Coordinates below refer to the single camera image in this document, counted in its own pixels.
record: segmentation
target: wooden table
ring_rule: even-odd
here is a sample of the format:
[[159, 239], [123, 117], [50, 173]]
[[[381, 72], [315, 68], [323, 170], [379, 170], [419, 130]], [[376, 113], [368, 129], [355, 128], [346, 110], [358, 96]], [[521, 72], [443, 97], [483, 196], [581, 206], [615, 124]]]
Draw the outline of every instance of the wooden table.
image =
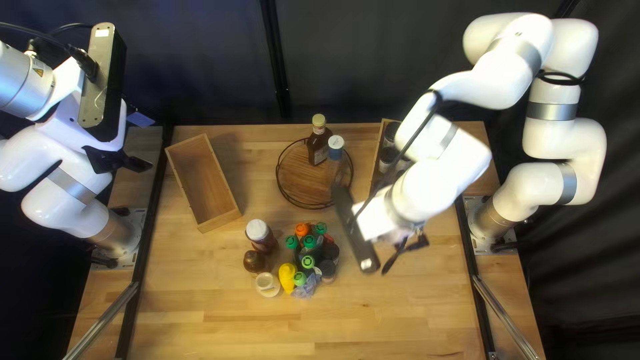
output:
[[[458, 125], [487, 141], [482, 122]], [[364, 200], [380, 124], [330, 128], [346, 140], [355, 170], [352, 193], [355, 200]], [[173, 143], [207, 133], [243, 217], [201, 234], [167, 169], [131, 358], [484, 359], [454, 208], [427, 224], [429, 248], [400, 256], [384, 277], [362, 275], [332, 208], [296, 208], [278, 192], [275, 164], [280, 151], [309, 131], [306, 125], [176, 127]], [[131, 134], [127, 143], [137, 143], [139, 136], [146, 134]], [[130, 177], [124, 181], [131, 182], [125, 190], [135, 188]], [[117, 186], [114, 192], [122, 190]], [[491, 194], [497, 187], [492, 164], [468, 191]], [[114, 199], [123, 197], [114, 193]], [[320, 286], [310, 300], [261, 297], [241, 264], [250, 249], [244, 227], [253, 218], [265, 220], [281, 242], [298, 222], [325, 221], [341, 249], [336, 281]], [[393, 253], [385, 244], [376, 250], [381, 261]], [[278, 264], [285, 259], [283, 251]], [[477, 261], [483, 279], [543, 356], [517, 256], [479, 256]], [[90, 274], [74, 339], [130, 280], [127, 271]], [[113, 357], [118, 321], [87, 358]], [[501, 345], [499, 327], [493, 326], [497, 346], [507, 348], [509, 343]]]

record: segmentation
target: dark background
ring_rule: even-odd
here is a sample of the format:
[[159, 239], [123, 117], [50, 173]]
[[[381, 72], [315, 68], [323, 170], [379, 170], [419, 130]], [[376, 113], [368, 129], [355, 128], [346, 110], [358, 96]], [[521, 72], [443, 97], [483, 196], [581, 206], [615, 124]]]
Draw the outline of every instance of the dark background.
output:
[[[180, 124], [401, 120], [436, 80], [471, 68], [461, 39], [478, 16], [513, 11], [572, 17], [600, 30], [579, 116], [599, 121], [607, 159], [585, 206], [541, 208], [517, 228], [520, 255], [549, 359], [640, 354], [640, 5], [635, 0], [275, 1], [291, 116], [278, 109], [260, 2], [44, 1], [4, 8], [1, 21], [40, 31], [68, 22], [113, 22], [127, 46], [125, 93], [157, 120]], [[0, 31], [24, 50], [27, 37]], [[88, 31], [63, 39], [86, 47]], [[513, 108], [448, 109], [485, 120], [500, 178], [530, 159], [521, 146], [525, 95]], [[28, 125], [0, 114], [0, 135]], [[19, 209], [26, 190], [0, 192], [5, 261], [0, 287], [2, 358], [59, 359], [67, 349], [88, 271], [86, 245], [38, 227]], [[103, 199], [108, 194], [101, 194]]]

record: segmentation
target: empty wooden crate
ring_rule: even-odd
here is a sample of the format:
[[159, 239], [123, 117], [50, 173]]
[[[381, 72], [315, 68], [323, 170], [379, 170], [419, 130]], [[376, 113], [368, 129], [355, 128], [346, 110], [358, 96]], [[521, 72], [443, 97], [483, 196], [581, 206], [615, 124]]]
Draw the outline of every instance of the empty wooden crate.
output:
[[242, 216], [206, 134], [164, 151], [201, 233]]

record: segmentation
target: white lid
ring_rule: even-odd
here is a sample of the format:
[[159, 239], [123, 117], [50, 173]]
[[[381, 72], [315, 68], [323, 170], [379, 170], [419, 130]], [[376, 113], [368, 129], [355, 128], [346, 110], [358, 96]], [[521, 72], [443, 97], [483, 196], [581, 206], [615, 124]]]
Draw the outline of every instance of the white lid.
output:
[[340, 135], [333, 135], [329, 138], [329, 147], [332, 149], [341, 149], [344, 147], [344, 139]]
[[264, 297], [274, 297], [280, 293], [280, 281], [269, 272], [260, 273], [255, 278], [255, 289]]
[[262, 240], [269, 233], [269, 227], [267, 224], [256, 218], [249, 221], [249, 224], [246, 225], [246, 235], [249, 236], [251, 240]]

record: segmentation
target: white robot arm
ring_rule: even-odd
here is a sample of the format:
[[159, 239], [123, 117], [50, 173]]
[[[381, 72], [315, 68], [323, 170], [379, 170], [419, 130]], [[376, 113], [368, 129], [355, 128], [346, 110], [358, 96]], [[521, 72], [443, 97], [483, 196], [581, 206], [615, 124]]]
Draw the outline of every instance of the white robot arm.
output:
[[[115, 27], [102, 24], [92, 31], [113, 39]], [[93, 39], [90, 51], [99, 44]], [[109, 63], [98, 63], [102, 68], [92, 81], [106, 88]], [[99, 141], [79, 124], [81, 97], [88, 93], [82, 94], [85, 86], [84, 72], [73, 58], [52, 70], [34, 56], [0, 42], [0, 110], [36, 122], [9, 140], [0, 140], [0, 189], [19, 191], [58, 164], [24, 197], [24, 214], [37, 224], [84, 238], [102, 247], [107, 256], [119, 258], [136, 246], [136, 239], [122, 219], [95, 200], [112, 175], [107, 170], [96, 172], [87, 150], [120, 151], [126, 105], [119, 96], [113, 102], [119, 104], [117, 134], [110, 141]], [[102, 105], [105, 99], [96, 97], [89, 102]], [[96, 112], [96, 120], [101, 115]]]
[[[436, 104], [467, 102], [489, 109], [514, 105], [536, 77], [552, 48], [553, 26], [533, 13], [480, 17], [467, 28], [463, 45], [470, 71], [458, 72], [433, 84], [413, 106], [396, 133], [403, 148]], [[383, 188], [357, 216], [365, 240], [385, 235], [398, 241], [448, 208], [464, 189], [487, 169], [491, 152], [485, 144], [447, 119], [433, 115], [406, 155], [416, 164], [392, 186]], [[355, 204], [353, 212], [363, 203]]]
[[[598, 42], [598, 30], [584, 20], [552, 20], [556, 44], [543, 68], [581, 78], [587, 71]], [[549, 75], [565, 80], [565, 76]], [[505, 183], [477, 211], [469, 214], [472, 233], [489, 243], [539, 205], [580, 205], [596, 191], [607, 150], [602, 126], [576, 118], [579, 85], [562, 85], [536, 79], [531, 87], [522, 147], [533, 158], [559, 163], [524, 163], [509, 173]]]

